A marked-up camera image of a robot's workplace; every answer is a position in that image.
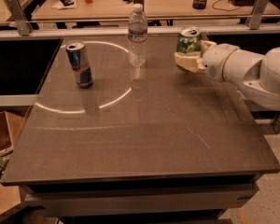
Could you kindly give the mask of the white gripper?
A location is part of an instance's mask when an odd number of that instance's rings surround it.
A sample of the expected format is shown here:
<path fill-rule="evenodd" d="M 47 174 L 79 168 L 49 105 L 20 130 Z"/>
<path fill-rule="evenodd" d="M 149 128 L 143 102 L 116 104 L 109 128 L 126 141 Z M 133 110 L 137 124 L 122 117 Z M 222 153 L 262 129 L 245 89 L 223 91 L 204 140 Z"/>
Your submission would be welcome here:
<path fill-rule="evenodd" d="M 175 53 L 176 65 L 186 71 L 198 73 L 204 69 L 204 72 L 212 79 L 224 82 L 223 71 L 228 58 L 238 50 L 238 46 L 231 44 L 219 44 L 209 40 L 201 41 L 201 52 Z"/>

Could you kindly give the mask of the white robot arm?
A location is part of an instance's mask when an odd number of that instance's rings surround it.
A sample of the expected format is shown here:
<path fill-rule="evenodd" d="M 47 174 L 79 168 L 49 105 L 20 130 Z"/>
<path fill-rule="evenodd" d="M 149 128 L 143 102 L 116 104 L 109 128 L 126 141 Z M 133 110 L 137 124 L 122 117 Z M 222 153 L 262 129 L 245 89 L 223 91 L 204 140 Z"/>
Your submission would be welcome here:
<path fill-rule="evenodd" d="M 280 111 L 280 47 L 262 55 L 202 41 L 200 51 L 176 52 L 175 63 L 186 71 L 204 71 L 213 80 L 229 82 L 257 105 Z"/>

